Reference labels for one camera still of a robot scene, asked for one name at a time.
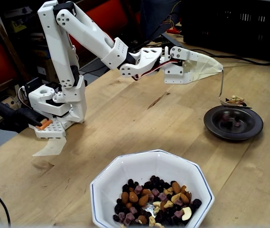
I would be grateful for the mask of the taped white gripper finger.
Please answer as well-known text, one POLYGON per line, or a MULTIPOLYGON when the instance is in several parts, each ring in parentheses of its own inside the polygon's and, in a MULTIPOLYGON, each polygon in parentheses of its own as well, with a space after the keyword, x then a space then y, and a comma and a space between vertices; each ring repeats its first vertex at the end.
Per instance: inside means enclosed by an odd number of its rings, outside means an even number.
POLYGON ((223 71, 223 65, 214 58, 191 51, 182 47, 174 46, 169 51, 171 57, 182 61, 193 61, 197 64, 198 69, 214 69, 215 71, 223 71))
POLYGON ((190 72, 189 82, 195 82, 218 73, 222 71, 222 64, 216 63, 198 63, 193 71, 190 72))

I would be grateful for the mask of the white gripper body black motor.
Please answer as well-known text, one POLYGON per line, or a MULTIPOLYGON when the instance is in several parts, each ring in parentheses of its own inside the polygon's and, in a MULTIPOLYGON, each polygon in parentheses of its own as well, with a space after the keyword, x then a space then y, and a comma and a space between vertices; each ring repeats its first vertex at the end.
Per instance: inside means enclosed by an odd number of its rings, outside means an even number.
POLYGON ((189 50, 181 47, 164 47, 164 52, 160 58, 162 66, 160 69, 164 73, 164 82, 166 84, 189 84, 186 60, 188 60, 189 50))

